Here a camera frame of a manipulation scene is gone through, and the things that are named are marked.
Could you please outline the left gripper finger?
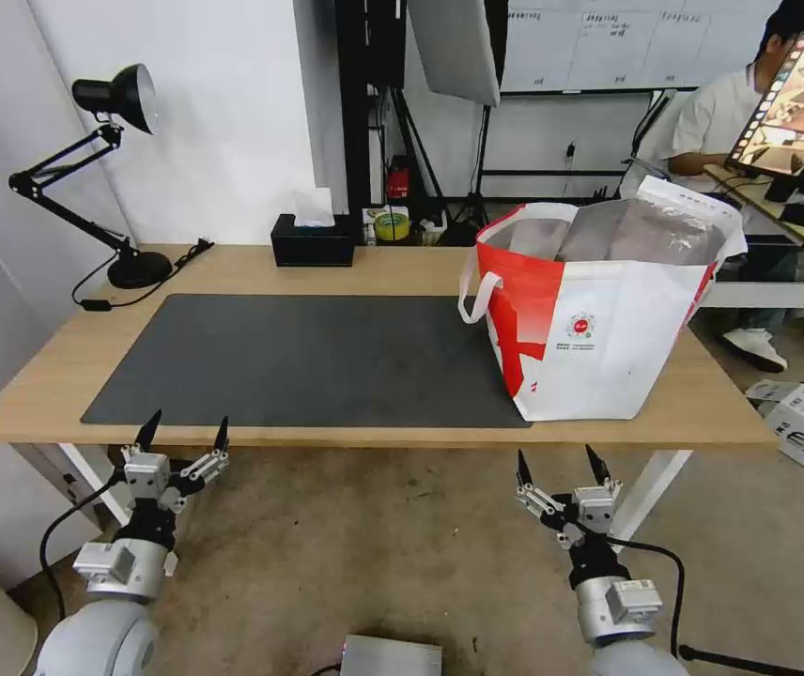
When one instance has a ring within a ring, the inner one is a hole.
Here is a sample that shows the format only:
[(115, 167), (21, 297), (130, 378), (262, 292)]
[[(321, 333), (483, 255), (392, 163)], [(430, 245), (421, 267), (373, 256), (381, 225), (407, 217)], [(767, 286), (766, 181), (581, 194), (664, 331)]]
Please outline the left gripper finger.
[(183, 509), (190, 496), (200, 493), (229, 465), (229, 417), (224, 416), (213, 448), (188, 467), (172, 470), (165, 488), (165, 508)]
[(161, 417), (162, 411), (155, 411), (139, 428), (133, 443), (120, 449), (123, 473), (156, 473), (162, 468), (162, 457), (151, 451)]

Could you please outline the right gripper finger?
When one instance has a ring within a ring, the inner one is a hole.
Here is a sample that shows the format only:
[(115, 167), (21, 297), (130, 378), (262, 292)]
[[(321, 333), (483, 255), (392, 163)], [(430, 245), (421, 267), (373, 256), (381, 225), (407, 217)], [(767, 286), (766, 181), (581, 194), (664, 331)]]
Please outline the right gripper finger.
[(587, 457), (596, 484), (605, 489), (611, 497), (617, 497), (622, 487), (622, 482), (612, 478), (606, 462), (590, 445), (587, 445)]
[(533, 483), (525, 454), (518, 450), (516, 498), (543, 526), (555, 533), (559, 546), (573, 546), (579, 540), (575, 506), (570, 494), (553, 496)]

